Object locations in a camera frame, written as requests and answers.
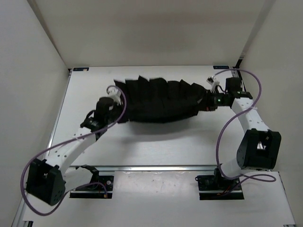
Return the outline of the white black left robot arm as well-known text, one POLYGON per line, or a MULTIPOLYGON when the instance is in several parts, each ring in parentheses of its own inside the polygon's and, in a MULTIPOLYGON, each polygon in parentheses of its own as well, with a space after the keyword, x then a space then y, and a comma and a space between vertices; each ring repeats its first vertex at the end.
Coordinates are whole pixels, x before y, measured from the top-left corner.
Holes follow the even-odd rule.
POLYGON ((25 167, 21 191, 29 193, 50 206, 58 204, 65 193, 80 185, 95 189, 99 177, 96 168, 82 165, 70 170, 71 164, 125 113, 126 99, 121 94, 102 97, 90 111, 70 140, 51 147, 53 153, 40 160, 33 158, 25 167))

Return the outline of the black pleated skirt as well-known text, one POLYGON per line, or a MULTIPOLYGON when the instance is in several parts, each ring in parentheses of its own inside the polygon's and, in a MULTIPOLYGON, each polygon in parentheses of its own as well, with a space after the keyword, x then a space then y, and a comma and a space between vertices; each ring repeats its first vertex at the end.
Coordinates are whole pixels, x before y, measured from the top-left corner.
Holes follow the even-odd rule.
POLYGON ((126 97, 126 111, 120 123, 169 123, 210 110, 208 90, 196 83, 142 76, 114 83, 126 97))

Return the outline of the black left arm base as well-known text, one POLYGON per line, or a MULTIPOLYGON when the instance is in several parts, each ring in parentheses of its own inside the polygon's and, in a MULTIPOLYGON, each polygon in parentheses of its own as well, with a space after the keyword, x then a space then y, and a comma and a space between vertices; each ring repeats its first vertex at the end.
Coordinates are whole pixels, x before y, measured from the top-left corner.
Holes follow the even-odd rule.
POLYGON ((88 170, 92 176, 86 186, 78 186, 70 192, 73 199, 111 199, 113 196, 114 176, 101 175, 93 166, 82 165, 81 170, 88 170))

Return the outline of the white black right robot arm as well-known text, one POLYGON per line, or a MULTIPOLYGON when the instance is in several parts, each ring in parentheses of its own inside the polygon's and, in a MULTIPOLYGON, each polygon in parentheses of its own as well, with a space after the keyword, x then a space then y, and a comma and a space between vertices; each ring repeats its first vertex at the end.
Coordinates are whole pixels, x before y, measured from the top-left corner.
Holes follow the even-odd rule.
POLYGON ((219 173, 213 176, 213 185, 223 189, 230 180, 245 173, 272 170, 276 166, 281 134, 270 130, 263 122, 255 108, 252 95, 241 89, 240 78, 227 78, 223 93, 218 92, 220 83, 214 77, 209 77, 207 82, 212 86, 207 94, 210 106, 230 107, 235 113, 233 119, 239 120, 244 132, 234 159, 223 164, 216 159, 219 173))

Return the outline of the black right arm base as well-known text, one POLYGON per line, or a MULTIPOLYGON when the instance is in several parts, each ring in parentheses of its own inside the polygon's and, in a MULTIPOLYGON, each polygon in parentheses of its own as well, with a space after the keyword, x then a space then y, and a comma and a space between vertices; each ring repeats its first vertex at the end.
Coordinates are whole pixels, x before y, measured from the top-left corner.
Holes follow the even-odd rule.
POLYGON ((224 178, 218 168, 211 175, 197 175, 199 199, 201 201, 243 200, 240 179, 224 178))

